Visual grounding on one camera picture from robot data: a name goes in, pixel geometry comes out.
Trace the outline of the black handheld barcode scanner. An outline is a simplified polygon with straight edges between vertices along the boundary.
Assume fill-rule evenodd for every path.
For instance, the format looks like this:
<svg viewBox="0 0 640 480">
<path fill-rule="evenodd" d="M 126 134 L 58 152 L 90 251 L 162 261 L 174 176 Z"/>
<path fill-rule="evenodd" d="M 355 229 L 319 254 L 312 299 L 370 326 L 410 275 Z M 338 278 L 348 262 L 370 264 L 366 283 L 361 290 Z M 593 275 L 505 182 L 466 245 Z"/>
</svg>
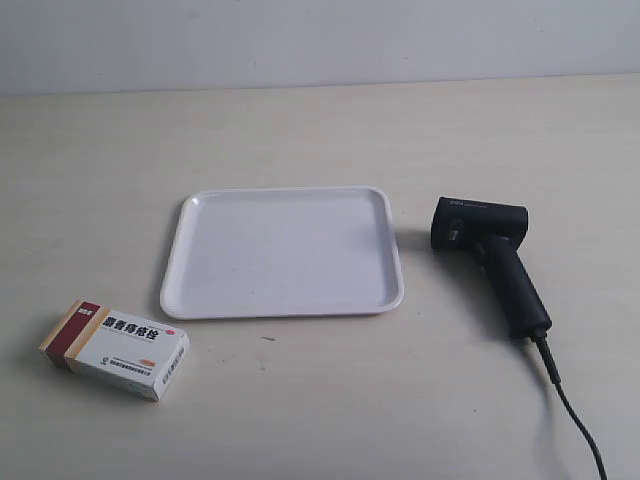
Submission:
<svg viewBox="0 0 640 480">
<path fill-rule="evenodd" d="M 431 223 L 431 248 L 470 254 L 491 285 L 510 336 L 539 342 L 552 320 L 518 249 L 529 226 L 523 206 L 441 197 Z"/>
</svg>

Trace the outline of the white red medicine box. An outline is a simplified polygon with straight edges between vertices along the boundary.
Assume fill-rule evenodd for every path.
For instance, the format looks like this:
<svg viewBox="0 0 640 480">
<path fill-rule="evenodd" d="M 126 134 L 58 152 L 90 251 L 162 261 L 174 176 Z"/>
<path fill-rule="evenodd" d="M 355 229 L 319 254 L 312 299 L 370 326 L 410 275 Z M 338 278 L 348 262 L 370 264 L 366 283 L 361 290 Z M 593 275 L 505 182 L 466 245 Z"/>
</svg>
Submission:
<svg viewBox="0 0 640 480">
<path fill-rule="evenodd" d="M 39 346 L 55 367 L 158 402 L 190 349 L 185 331 L 77 300 Z"/>
</svg>

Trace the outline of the white plastic tray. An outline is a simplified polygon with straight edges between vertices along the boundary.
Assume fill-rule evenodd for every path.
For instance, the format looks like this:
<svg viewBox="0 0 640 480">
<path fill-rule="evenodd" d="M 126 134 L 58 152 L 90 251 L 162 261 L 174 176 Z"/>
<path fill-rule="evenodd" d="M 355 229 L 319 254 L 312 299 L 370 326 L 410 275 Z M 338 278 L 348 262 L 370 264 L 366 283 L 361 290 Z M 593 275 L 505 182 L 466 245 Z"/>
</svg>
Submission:
<svg viewBox="0 0 640 480">
<path fill-rule="evenodd" d="M 223 189 L 183 202 L 159 303 L 199 321 L 379 315 L 403 296 L 380 189 Z"/>
</svg>

